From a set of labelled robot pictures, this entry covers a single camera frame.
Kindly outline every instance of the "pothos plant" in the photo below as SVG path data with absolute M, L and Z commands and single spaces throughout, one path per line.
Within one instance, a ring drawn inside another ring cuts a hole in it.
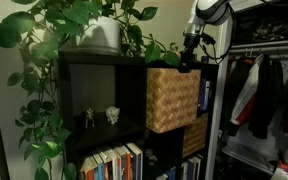
M 54 63 L 58 59 L 58 50 L 72 36 L 83 34 L 88 26 L 89 17 L 111 16 L 120 23 L 122 29 L 122 49 L 124 55 L 136 56 L 144 52 L 146 62 L 164 59 L 171 65 L 178 65 L 178 57 L 170 49 L 153 39 L 143 36 L 137 21 L 150 20 L 157 8 L 144 8 L 140 13 L 134 9 L 135 0 L 12 0 L 15 3 L 32 4 L 28 11 L 14 12 L 0 23 L 0 46 L 19 47 L 23 61 L 23 70 L 14 72 L 7 81 L 8 86 L 20 85 L 27 91 L 30 99 L 20 108 L 20 116 L 15 124 L 23 128 L 19 139 L 19 148 L 25 142 L 24 160 L 32 152 L 38 153 L 38 168 L 35 179 L 52 180 L 52 158 L 63 158 L 61 179 L 74 179 L 76 167 L 67 163 L 64 154 L 64 142 L 70 132 L 63 127 L 61 109 L 57 104 L 58 84 L 54 72 Z M 121 4 L 118 13 L 116 4 Z M 143 38 L 149 40 L 144 44 Z

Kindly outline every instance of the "plant pot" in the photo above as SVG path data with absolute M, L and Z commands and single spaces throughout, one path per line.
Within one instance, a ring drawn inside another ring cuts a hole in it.
M 76 36 L 73 46 L 78 51 L 96 54 L 120 54 L 120 26 L 108 17 L 90 18 L 89 26 L 84 27 L 84 34 Z

